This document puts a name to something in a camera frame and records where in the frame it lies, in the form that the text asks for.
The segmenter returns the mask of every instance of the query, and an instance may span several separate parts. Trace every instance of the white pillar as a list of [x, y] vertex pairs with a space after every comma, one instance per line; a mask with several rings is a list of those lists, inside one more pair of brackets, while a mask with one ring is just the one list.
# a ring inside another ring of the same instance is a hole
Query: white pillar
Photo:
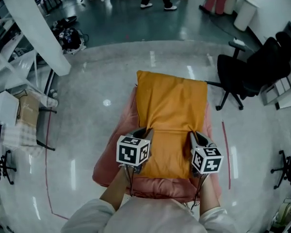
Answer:
[[26, 38], [59, 76], [69, 73], [70, 63], [45, 22], [34, 0], [3, 0]]

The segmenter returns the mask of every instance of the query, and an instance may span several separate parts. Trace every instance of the black shoe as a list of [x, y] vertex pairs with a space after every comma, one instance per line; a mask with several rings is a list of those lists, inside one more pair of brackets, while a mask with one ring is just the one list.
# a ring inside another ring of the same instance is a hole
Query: black shoe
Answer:
[[206, 10], [206, 8], [203, 6], [203, 5], [200, 5], [198, 7], [202, 12], [206, 13], [206, 14], [210, 14], [210, 11], [209, 10]]

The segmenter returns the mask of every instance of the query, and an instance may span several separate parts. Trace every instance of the cardboard box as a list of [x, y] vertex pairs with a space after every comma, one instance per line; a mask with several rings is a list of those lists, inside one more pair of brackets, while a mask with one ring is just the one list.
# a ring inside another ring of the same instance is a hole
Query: cardboard box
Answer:
[[19, 108], [17, 112], [19, 118], [17, 118], [17, 121], [36, 127], [40, 102], [28, 90], [15, 95], [15, 97], [19, 99]]

